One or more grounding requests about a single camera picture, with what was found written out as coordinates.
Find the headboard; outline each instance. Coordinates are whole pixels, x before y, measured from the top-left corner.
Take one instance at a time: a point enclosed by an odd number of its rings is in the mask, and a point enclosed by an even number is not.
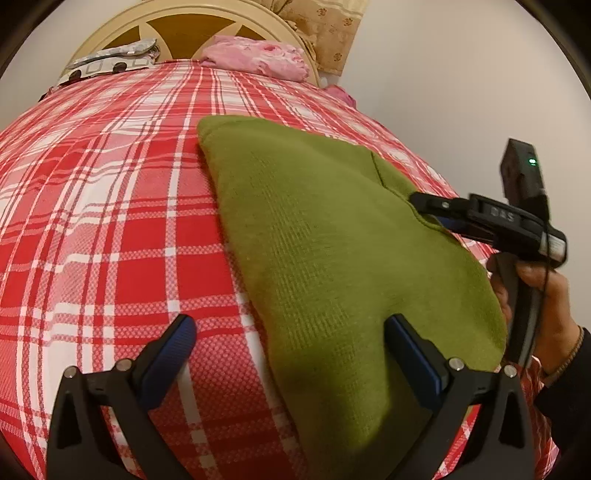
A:
[[[281,18],[250,0],[149,0],[128,8],[95,31],[72,56],[156,38],[158,61],[195,58],[215,35],[275,40],[306,47]],[[318,86],[318,70],[307,54],[308,82]]]

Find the plaid pattern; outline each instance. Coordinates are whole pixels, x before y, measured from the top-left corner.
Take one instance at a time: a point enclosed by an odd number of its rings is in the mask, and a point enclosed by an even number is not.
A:
[[[177,61],[50,95],[0,134],[0,428],[38,479],[65,367],[133,358],[178,312],[198,322],[197,347],[151,417],[183,465],[196,479],[307,478],[196,148],[196,124],[210,114],[364,145],[420,190],[454,195],[385,128],[308,84]],[[481,261],[491,253],[465,245]],[[531,400],[535,372],[524,385]],[[542,476],[556,449],[535,418]],[[114,419],[112,428],[137,472]]]

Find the beige curtain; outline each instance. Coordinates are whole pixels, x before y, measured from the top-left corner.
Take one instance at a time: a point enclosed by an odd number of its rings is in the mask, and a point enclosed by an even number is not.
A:
[[[340,75],[369,0],[255,1],[297,27],[319,70]]]

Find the folded green towel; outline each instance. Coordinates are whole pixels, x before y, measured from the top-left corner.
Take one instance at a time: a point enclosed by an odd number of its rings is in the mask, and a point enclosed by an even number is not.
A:
[[[428,419],[384,320],[403,313],[443,355],[493,370],[505,326],[484,269],[366,148],[237,116],[198,132],[312,477],[383,480]]]

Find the black sleeve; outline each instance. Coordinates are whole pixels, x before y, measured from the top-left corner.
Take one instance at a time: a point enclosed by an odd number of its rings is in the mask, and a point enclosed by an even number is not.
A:
[[[591,335],[587,329],[573,362],[556,383],[542,389],[535,406],[552,422],[552,439],[564,454],[591,417]]]

